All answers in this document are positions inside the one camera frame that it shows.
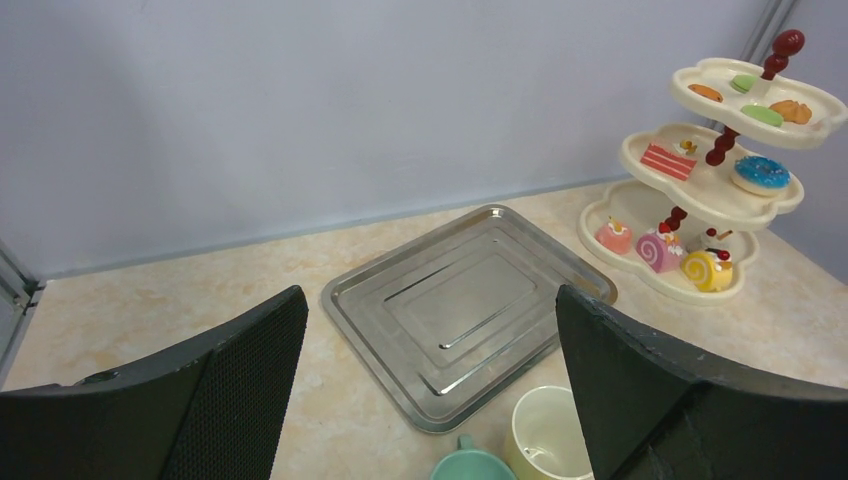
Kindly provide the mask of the blue frosted donut toy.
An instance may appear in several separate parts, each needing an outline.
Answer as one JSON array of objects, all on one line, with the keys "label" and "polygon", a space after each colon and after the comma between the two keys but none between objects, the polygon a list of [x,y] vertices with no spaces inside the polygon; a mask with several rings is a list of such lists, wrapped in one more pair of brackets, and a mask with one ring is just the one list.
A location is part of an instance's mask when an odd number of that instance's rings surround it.
[{"label": "blue frosted donut toy", "polygon": [[780,162],[749,155],[735,162],[730,179],[734,185],[749,193],[774,197],[789,187],[791,174]]}]

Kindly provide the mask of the pink strawberry cake slice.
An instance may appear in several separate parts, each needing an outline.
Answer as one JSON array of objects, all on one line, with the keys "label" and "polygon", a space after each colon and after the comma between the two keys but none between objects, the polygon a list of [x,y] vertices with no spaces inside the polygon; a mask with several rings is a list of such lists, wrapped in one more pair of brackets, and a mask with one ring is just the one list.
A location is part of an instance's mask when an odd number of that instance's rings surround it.
[{"label": "pink strawberry cake slice", "polygon": [[697,160],[666,141],[655,140],[646,147],[640,163],[670,178],[686,181],[694,170]]}]

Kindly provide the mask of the white cream cupcake toy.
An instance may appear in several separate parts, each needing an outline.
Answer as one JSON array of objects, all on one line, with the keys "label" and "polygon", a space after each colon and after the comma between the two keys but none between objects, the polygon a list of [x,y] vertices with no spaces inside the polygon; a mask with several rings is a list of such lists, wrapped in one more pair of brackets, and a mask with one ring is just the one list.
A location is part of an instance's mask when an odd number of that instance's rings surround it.
[{"label": "white cream cupcake toy", "polygon": [[696,235],[687,245],[688,252],[694,252],[698,250],[725,250],[728,251],[728,241],[727,239],[733,234],[732,230],[726,231],[718,231],[714,227],[710,227],[707,230]]}]

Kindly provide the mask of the orange flower cookie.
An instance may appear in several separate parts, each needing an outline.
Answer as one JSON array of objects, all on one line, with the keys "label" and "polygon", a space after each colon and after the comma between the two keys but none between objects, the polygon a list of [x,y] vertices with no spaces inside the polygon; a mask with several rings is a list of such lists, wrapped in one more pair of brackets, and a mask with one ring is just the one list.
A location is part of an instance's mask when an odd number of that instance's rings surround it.
[{"label": "orange flower cookie", "polygon": [[812,118],[811,108],[796,100],[782,100],[775,102],[769,108],[777,112],[784,122],[806,125]]}]

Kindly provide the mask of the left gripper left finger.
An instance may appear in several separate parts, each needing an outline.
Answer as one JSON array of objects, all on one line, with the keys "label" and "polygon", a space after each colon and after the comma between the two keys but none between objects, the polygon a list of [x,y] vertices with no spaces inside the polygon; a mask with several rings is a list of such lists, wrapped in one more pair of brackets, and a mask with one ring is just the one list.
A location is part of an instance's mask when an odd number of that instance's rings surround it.
[{"label": "left gripper left finger", "polygon": [[267,479],[307,327],[291,286],[75,384],[1,395],[5,479]]}]

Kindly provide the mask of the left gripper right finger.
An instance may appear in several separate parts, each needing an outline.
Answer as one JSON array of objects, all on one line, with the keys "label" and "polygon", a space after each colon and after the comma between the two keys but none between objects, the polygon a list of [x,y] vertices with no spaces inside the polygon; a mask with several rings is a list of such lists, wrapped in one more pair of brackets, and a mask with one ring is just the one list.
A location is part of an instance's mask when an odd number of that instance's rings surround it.
[{"label": "left gripper right finger", "polygon": [[843,479],[847,392],[716,355],[565,284],[560,344],[598,479]]}]

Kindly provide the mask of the orange swirl cookie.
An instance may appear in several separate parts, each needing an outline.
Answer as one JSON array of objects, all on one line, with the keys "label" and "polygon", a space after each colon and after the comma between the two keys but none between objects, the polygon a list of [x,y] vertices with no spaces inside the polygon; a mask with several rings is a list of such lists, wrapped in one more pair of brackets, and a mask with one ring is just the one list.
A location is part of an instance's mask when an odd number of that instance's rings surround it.
[{"label": "orange swirl cookie", "polygon": [[716,89],[698,83],[692,83],[687,86],[687,88],[701,97],[712,100],[714,102],[722,103],[724,101],[723,95]]}]

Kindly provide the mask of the green macaron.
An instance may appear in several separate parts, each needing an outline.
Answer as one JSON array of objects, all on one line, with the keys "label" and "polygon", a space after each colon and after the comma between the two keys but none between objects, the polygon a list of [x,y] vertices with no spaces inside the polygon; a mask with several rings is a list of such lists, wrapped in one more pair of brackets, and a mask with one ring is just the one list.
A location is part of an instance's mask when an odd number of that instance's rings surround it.
[{"label": "green macaron", "polygon": [[730,80],[730,87],[740,93],[750,93],[761,80],[759,76],[751,74],[737,74]]},{"label": "green macaron", "polygon": [[773,126],[773,127],[779,128],[784,123],[783,116],[779,112],[777,112],[777,111],[775,111],[775,110],[773,110],[769,107],[749,104],[749,105],[744,105],[743,107],[741,107],[740,111],[744,115],[746,115],[746,116],[748,116],[748,117],[750,117],[750,118],[752,118],[756,121],[759,121],[761,123],[764,123],[764,124],[767,124],[767,125],[770,125],[770,126]]}]

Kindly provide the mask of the teal cup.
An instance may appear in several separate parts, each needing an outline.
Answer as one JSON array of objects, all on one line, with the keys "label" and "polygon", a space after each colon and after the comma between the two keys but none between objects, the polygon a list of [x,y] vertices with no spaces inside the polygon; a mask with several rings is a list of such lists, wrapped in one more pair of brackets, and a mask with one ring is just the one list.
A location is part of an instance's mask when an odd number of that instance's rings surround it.
[{"label": "teal cup", "polygon": [[477,448],[469,434],[457,438],[456,449],[443,457],[430,473],[430,480],[516,480],[499,457]]}]

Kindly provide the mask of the stainless steel tray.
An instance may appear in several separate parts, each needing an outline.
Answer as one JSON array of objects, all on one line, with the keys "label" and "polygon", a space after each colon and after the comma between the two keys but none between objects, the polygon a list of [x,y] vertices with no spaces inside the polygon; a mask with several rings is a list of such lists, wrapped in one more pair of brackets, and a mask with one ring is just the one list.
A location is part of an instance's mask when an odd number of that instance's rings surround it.
[{"label": "stainless steel tray", "polygon": [[489,204],[338,276],[321,300],[405,418],[443,434],[557,349],[564,284],[618,296],[552,236]]}]

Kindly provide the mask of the yellow cake slice toy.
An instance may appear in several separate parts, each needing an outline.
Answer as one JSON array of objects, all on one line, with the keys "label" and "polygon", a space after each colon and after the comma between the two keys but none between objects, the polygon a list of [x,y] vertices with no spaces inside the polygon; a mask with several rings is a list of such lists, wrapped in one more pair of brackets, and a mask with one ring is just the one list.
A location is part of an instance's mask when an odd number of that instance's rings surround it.
[{"label": "yellow cake slice toy", "polygon": [[689,253],[681,262],[684,276],[701,292],[727,289],[733,280],[732,256],[728,250],[707,248]]}]

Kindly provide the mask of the pink swirl roll cake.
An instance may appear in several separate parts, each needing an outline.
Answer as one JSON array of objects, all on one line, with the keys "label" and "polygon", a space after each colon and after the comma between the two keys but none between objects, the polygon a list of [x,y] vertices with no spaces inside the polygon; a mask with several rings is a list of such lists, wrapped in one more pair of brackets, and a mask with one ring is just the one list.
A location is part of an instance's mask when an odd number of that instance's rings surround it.
[{"label": "pink swirl roll cake", "polygon": [[635,251],[657,274],[677,269],[684,256],[680,237],[665,222],[643,234],[636,242]]}]

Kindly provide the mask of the pink dome cupcake toy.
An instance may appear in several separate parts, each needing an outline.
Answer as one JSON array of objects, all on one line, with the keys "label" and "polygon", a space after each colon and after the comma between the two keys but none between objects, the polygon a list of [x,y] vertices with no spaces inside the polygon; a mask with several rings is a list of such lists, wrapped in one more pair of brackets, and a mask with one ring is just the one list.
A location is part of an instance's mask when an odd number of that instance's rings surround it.
[{"label": "pink dome cupcake toy", "polygon": [[626,255],[632,250],[633,230],[612,216],[594,233],[594,239],[607,250]]}]

